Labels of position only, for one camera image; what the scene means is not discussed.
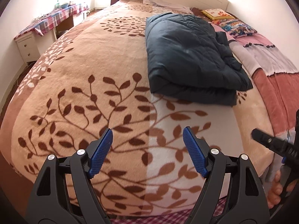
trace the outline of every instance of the bedspread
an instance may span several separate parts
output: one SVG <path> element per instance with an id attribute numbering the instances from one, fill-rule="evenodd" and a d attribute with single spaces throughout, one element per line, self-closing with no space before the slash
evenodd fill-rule
<path id="1" fill-rule="evenodd" d="M 0 131 L 0 150 L 19 174 L 34 182 L 47 155 L 70 156 L 109 127 L 114 142 L 92 179 L 107 213 L 155 216 L 191 209 L 204 179 L 184 147 L 186 126 L 226 155 L 248 154 L 258 174 L 264 172 L 273 153 L 250 132 L 273 132 L 254 84 L 237 92 L 234 107 L 150 93 L 145 21 L 169 11 L 120 1 L 72 28 L 41 56 L 17 89 Z M 69 175 L 67 181 L 76 204 Z M 226 177 L 221 197 L 228 182 Z"/>

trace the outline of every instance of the blue gripper pad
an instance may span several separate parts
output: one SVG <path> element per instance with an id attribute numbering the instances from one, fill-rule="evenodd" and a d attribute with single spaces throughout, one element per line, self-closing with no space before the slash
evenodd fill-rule
<path id="1" fill-rule="evenodd" d="M 92 179 L 101 170 L 101 167 L 104 163 L 104 160 L 113 142 L 112 130 L 109 129 L 106 132 L 106 134 L 101 138 L 102 138 L 101 143 L 99 144 L 98 148 L 95 150 L 95 153 L 90 158 L 90 169 L 88 171 L 89 179 Z"/>
<path id="2" fill-rule="evenodd" d="M 208 175 L 208 170 L 206 168 L 204 154 L 200 150 L 198 144 L 196 143 L 196 139 L 193 137 L 188 127 L 183 130 L 183 141 L 187 147 L 196 172 L 200 173 L 202 177 L 206 178 Z"/>

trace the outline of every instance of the red checkered sheet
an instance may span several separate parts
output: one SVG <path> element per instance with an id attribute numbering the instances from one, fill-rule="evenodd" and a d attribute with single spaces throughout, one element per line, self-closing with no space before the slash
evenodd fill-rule
<path id="1" fill-rule="evenodd" d="M 214 212 L 214 217 L 222 214 L 224 209 L 226 198 L 219 200 Z M 113 224 L 184 224 L 190 214 L 191 210 L 184 210 L 169 215 L 138 218 L 138 219 L 126 219 L 126 220 L 111 220 Z"/>
<path id="2" fill-rule="evenodd" d="M 88 10 L 88 6 L 86 3 L 69 6 L 65 9 L 57 9 L 49 13 L 45 18 L 29 25 L 27 28 L 22 30 L 15 37 L 15 39 L 21 37 L 26 33 L 29 33 L 30 31 L 34 31 L 40 36 L 43 36 L 50 30 L 54 29 L 54 27 L 58 26 L 63 20 L 66 20 L 68 17 L 86 10 Z"/>

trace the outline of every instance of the dark blue comforter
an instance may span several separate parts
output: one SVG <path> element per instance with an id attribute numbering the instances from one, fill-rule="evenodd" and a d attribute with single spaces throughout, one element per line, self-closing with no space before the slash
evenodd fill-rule
<path id="1" fill-rule="evenodd" d="M 147 19 L 146 47 L 151 93 L 204 104 L 235 105 L 236 90 L 252 88 L 224 32 L 193 15 Z"/>

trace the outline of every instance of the yellow pillow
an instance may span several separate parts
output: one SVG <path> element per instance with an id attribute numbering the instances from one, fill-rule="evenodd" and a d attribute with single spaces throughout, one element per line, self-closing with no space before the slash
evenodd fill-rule
<path id="1" fill-rule="evenodd" d="M 201 12 L 212 21 L 222 19 L 235 19 L 235 17 L 220 8 L 202 10 Z"/>

